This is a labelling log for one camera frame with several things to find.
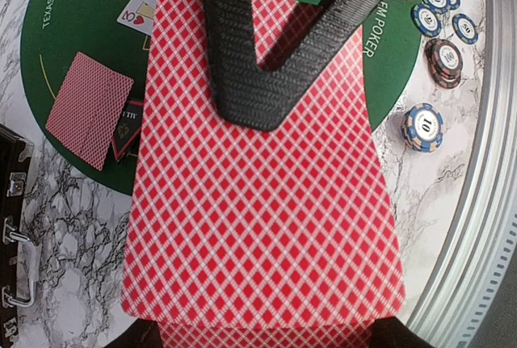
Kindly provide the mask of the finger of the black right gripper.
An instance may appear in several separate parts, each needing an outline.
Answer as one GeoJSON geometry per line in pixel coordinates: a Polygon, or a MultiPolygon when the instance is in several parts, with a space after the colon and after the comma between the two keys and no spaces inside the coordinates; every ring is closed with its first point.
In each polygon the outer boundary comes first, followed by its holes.
{"type": "Polygon", "coordinates": [[[277,129],[380,0],[322,0],[322,12],[287,60],[256,62],[252,0],[203,0],[212,96],[233,124],[277,129]]]}

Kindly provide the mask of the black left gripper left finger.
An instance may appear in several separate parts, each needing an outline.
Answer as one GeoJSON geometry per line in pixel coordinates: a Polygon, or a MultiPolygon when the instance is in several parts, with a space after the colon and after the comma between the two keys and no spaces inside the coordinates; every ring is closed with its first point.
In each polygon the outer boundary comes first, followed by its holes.
{"type": "Polygon", "coordinates": [[[137,319],[106,348],[162,348],[158,323],[137,319]]]}

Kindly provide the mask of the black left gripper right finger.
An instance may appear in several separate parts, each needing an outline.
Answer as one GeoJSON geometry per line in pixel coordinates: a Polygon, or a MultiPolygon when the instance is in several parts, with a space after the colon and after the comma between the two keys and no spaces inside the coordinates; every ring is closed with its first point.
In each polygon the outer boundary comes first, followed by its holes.
{"type": "Polygon", "coordinates": [[[411,332],[396,317],[378,319],[373,324],[373,348],[428,348],[428,343],[411,332]]]}

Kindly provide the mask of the teal chip stack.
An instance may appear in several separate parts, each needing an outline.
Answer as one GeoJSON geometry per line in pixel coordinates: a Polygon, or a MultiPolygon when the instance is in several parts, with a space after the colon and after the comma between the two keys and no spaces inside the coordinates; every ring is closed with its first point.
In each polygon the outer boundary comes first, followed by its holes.
{"type": "Polygon", "coordinates": [[[435,12],[428,6],[419,3],[412,7],[411,18],[415,27],[427,37],[437,37],[442,30],[442,23],[435,12]]]}

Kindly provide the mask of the red striped card deck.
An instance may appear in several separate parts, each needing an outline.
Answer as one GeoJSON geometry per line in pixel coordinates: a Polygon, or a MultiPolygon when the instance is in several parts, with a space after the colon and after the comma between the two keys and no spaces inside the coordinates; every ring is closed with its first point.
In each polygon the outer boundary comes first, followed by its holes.
{"type": "Polygon", "coordinates": [[[361,31],[260,132],[216,112],[203,0],[158,0],[123,310],[166,347],[365,347],[405,297],[361,31]]]}

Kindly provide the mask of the red black chip stack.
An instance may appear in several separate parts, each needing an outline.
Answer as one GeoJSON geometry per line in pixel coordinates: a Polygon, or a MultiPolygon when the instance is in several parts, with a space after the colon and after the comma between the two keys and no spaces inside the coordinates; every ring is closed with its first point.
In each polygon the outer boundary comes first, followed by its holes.
{"type": "Polygon", "coordinates": [[[426,43],[424,52],[433,81],[444,89],[456,88],[463,69],[458,47],[449,40],[432,39],[426,43]]]}

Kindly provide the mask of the teal chip four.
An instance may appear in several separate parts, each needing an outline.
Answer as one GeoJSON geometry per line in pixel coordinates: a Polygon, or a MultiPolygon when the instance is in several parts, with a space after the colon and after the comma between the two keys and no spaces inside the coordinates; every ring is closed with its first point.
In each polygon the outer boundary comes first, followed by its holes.
{"type": "Polygon", "coordinates": [[[458,38],[466,44],[478,41],[478,32],[474,21],[467,15],[459,13],[452,17],[452,26],[458,38]]]}

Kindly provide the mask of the three of hearts card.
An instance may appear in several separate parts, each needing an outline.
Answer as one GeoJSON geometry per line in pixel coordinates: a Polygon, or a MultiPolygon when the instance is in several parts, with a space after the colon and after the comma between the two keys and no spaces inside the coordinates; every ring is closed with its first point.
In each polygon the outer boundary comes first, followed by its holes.
{"type": "Polygon", "coordinates": [[[129,0],[117,22],[147,36],[153,34],[154,9],[141,0],[129,0]]]}

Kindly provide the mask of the white blue chip stack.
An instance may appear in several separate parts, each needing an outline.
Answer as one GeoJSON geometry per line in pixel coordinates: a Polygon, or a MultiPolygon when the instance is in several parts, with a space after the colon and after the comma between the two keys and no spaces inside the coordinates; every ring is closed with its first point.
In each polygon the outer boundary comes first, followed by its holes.
{"type": "Polygon", "coordinates": [[[402,117],[401,134],[408,146],[420,153],[433,153],[443,143],[443,117],[429,103],[411,107],[402,117]]]}

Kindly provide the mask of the red card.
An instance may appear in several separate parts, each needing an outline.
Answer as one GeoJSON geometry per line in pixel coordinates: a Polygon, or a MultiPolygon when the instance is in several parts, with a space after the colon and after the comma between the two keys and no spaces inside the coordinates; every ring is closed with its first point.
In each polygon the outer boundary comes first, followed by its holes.
{"type": "Polygon", "coordinates": [[[78,52],[45,128],[66,149],[100,171],[134,80],[78,52]]]}

